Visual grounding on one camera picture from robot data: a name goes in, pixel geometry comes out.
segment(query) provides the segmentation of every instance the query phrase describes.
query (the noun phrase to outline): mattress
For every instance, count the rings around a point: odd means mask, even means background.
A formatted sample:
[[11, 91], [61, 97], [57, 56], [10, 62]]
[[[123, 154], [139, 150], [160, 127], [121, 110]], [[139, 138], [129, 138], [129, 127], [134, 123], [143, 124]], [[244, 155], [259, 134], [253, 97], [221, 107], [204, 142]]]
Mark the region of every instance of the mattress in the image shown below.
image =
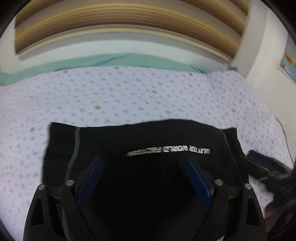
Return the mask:
[[[292, 167], [282, 127], [235, 71], [200, 74], [126, 66], [44, 73], [0, 87], [0, 219], [16, 241], [41, 182], [51, 122], [115, 126], [186, 119], [237, 128], [255, 150]], [[272, 195], [251, 179], [261, 208]]]

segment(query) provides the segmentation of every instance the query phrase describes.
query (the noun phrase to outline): metal pin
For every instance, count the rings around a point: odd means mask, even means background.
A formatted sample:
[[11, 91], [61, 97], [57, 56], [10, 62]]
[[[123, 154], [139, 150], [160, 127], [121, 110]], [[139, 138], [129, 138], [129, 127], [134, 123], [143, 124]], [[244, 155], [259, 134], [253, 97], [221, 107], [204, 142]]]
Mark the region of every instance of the metal pin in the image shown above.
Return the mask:
[[45, 188], [45, 185], [44, 184], [40, 184], [39, 186], [38, 186], [38, 189], [39, 190], [42, 190], [42, 189], [44, 189]]
[[66, 185], [67, 186], [72, 186], [74, 184], [74, 181], [73, 180], [68, 180], [67, 182], [66, 182]]
[[215, 183], [218, 185], [218, 186], [221, 186], [223, 184], [223, 181], [220, 180], [220, 179], [217, 179], [215, 180]]
[[252, 189], [252, 185], [249, 184], [249, 183], [246, 183], [244, 186], [245, 186], [246, 189]]

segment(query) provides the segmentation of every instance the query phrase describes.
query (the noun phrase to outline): black cable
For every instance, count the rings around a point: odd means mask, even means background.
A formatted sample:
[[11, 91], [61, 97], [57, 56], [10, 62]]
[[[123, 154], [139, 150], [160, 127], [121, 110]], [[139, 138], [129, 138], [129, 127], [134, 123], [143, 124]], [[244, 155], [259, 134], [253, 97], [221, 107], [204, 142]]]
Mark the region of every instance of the black cable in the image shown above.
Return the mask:
[[295, 163], [294, 163], [293, 157], [292, 157], [291, 152], [290, 152], [290, 148], [289, 148], [289, 144], [288, 144], [288, 140], [287, 140], [286, 133], [285, 133], [285, 131], [284, 131], [284, 127], [283, 127], [283, 125], [281, 124], [281, 122], [279, 121], [278, 118], [276, 118], [276, 120], [280, 123], [280, 125], [281, 125], [281, 127], [282, 127], [282, 129], [283, 129], [283, 133], [284, 133], [285, 138], [286, 138], [287, 148], [288, 148], [288, 151], [289, 151], [289, 154], [290, 154], [290, 157], [291, 157], [292, 163], [293, 163], [293, 168], [295, 168]]

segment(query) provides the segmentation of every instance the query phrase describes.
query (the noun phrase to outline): black garment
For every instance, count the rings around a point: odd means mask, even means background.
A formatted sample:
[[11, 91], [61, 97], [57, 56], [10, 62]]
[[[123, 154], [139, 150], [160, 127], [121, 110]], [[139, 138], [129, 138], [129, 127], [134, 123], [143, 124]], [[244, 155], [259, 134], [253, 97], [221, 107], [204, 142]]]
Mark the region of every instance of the black garment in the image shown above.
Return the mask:
[[[65, 182], [77, 151], [75, 130], [51, 125], [43, 170], [47, 186]], [[198, 201], [184, 170], [189, 157], [215, 179], [242, 186], [235, 161], [244, 154], [234, 128], [219, 130], [189, 120], [87, 127], [80, 128], [79, 142], [71, 179], [95, 157], [104, 160], [104, 173], [82, 207], [99, 240], [191, 240], [208, 208]], [[241, 176], [248, 181], [246, 173]]]

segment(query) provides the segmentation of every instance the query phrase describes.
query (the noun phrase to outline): green sheet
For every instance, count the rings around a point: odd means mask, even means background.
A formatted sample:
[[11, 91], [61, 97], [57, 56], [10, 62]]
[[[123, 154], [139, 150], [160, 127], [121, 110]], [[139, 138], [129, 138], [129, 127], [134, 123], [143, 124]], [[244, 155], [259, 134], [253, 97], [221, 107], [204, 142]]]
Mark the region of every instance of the green sheet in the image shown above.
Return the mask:
[[10, 85], [38, 74], [91, 66], [139, 66], [185, 72], [198, 72], [204, 74], [209, 72], [206, 68], [201, 66], [187, 65], [152, 55], [135, 53], [102, 54], [55, 61], [48, 64], [34, 66], [15, 74], [0, 74], [0, 86]]

